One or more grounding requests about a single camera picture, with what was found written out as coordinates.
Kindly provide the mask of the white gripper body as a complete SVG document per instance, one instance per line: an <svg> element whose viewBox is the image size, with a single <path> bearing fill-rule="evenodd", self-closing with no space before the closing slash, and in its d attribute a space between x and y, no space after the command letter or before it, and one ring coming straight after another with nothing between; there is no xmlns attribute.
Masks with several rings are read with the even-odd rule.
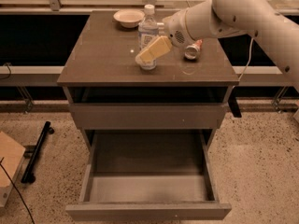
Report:
<svg viewBox="0 0 299 224"><path fill-rule="evenodd" d="M170 39L173 46L186 47L191 39L185 23L186 11L181 10L176 13L164 13L162 23L164 24L164 34Z"/></svg>

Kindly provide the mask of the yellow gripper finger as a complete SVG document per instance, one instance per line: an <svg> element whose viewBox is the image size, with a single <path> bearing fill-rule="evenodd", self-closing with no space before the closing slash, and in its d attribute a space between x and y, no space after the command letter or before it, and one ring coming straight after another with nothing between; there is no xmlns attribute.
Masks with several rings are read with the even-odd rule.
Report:
<svg viewBox="0 0 299 224"><path fill-rule="evenodd" d="M135 57L138 64L147 64L162 57L172 48L171 40L166 35L155 36L146 47L139 51Z"/></svg>

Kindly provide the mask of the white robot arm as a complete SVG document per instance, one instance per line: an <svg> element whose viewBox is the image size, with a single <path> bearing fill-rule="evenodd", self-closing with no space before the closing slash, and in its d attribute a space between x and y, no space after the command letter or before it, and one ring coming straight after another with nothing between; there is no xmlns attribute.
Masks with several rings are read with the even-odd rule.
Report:
<svg viewBox="0 0 299 224"><path fill-rule="evenodd" d="M174 46L185 48L200 39L245 33L299 90L299 26L266 0L207 0L164 18L163 24L164 34L139 51L137 63L148 64Z"/></svg>

